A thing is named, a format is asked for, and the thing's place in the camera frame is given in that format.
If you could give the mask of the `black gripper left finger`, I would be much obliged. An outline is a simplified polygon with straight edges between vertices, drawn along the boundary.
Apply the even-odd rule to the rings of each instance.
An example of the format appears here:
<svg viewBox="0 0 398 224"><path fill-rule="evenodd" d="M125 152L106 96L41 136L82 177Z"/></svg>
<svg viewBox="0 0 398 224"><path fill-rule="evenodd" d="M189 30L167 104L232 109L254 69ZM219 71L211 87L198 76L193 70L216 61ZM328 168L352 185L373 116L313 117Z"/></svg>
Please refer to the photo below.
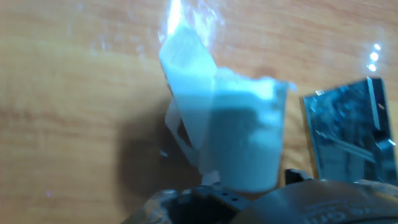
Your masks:
<svg viewBox="0 0 398 224"><path fill-rule="evenodd" d="M169 202L169 218L175 224L225 224L250 203L220 186L199 185Z"/></svg>

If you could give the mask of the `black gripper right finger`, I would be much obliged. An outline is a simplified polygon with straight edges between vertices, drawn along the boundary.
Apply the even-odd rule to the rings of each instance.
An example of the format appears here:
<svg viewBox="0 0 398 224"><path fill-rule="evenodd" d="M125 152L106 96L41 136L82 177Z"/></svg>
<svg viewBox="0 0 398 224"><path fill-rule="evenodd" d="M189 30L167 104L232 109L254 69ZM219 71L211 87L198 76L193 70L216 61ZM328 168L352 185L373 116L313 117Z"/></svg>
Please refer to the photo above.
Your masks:
<svg viewBox="0 0 398 224"><path fill-rule="evenodd" d="M286 169L285 170L285 184L296 184L307 180L313 180L313 177L304 170Z"/></svg>

